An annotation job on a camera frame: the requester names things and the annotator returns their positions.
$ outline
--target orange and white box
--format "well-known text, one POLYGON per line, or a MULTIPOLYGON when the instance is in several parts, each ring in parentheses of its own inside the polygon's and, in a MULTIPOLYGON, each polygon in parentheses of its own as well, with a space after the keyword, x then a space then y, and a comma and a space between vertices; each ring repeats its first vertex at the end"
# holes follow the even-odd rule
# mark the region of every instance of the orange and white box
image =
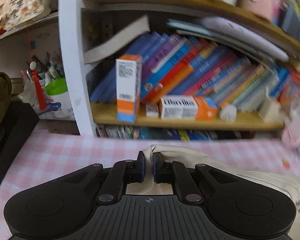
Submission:
POLYGON ((161 98, 161 119, 213 120, 217 106, 209 98, 192 96, 165 96, 161 98))
POLYGON ((117 119, 134 123, 140 106, 141 63, 138 55, 116 59, 117 119))

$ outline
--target white container with green rim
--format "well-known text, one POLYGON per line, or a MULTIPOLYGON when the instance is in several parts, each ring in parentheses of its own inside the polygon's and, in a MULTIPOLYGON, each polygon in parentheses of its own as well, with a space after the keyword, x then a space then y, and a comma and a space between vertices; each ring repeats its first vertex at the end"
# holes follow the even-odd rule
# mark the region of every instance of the white container with green rim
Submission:
POLYGON ((50 82, 45 87, 49 104, 56 118, 73 115, 66 79, 61 78, 50 82))

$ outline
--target pink plush toy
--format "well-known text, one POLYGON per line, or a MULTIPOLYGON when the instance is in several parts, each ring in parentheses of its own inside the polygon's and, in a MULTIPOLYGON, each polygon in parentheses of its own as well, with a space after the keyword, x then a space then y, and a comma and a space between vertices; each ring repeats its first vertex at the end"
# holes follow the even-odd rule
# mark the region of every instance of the pink plush toy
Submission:
POLYGON ((282 142, 290 149, 297 149, 300 154, 300 99, 290 106, 290 119, 285 122, 282 142))

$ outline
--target pink and white checkered tablecloth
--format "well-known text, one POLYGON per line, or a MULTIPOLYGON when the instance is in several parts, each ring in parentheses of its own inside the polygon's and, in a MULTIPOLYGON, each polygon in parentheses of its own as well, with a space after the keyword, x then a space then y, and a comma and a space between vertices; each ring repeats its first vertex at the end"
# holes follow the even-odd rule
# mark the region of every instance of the pink and white checkered tablecloth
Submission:
POLYGON ((11 236, 3 218, 3 208, 14 194, 92 163, 112 167, 117 161, 136 159, 139 150, 151 144, 188 147, 234 167, 300 178, 300 158, 285 149, 278 139, 180 142, 101 139, 33 132, 0 186, 0 240, 7 240, 11 236))

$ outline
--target tablecloth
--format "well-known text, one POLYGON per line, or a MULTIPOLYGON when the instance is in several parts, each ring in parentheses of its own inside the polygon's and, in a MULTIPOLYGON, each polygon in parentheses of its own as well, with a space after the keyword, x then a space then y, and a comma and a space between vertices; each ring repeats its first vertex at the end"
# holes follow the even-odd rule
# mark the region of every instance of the tablecloth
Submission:
POLYGON ((3 218, 3 208, 14 194, 92 163, 112 167, 117 161, 136 159, 140 150, 152 144, 188 147, 234 167, 300 178, 300 157, 284 148, 279 139, 181 142, 33 132, 0 186, 0 240, 7 240, 11 236, 3 218))

